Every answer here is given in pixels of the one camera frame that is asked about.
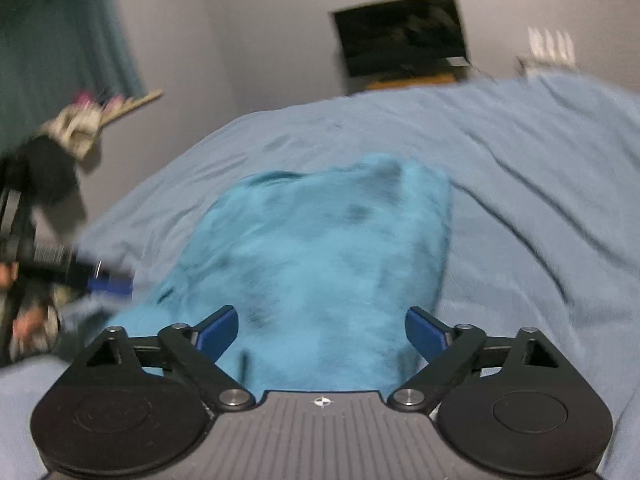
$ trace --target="ridged gray surface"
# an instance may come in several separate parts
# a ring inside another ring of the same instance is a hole
[[[329,399],[324,406],[318,399]],[[220,416],[204,443],[154,480],[488,480],[423,415],[377,393],[271,392],[250,412]]]

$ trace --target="television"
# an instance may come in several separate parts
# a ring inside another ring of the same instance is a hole
[[[456,0],[385,0],[332,15],[351,77],[468,59]]]

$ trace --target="teal curtain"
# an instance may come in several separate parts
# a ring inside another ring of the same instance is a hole
[[[113,0],[33,0],[0,23],[0,153],[81,89],[145,93]]]

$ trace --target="circular pad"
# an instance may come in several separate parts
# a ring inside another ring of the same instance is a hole
[[[196,391],[164,378],[117,388],[65,385],[36,406],[31,435],[51,469],[128,476],[173,461],[208,421]]]
[[[546,433],[566,421],[566,408],[559,400],[539,392],[512,392],[494,404],[494,416],[518,433]]]
[[[493,377],[455,387],[440,404],[438,428],[454,450],[517,477],[555,478],[597,465],[611,434],[599,397],[572,386],[517,388]]]

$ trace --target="hand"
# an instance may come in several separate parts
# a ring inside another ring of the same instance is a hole
[[[18,264],[0,264],[0,290],[9,290],[18,278]]]
[[[44,329],[47,320],[46,311],[34,307],[14,320],[14,339],[17,342],[28,341],[33,334]]]

